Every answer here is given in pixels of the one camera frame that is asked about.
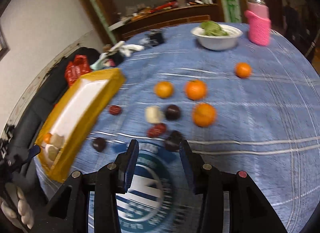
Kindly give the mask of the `white gloved left hand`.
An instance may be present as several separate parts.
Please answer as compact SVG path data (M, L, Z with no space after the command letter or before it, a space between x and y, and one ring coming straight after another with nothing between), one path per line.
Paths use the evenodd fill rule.
M34 214L22 189L13 183L7 183L5 189L17 211L10 208L3 198L1 198L1 211L15 227L23 232L29 232L34 225Z

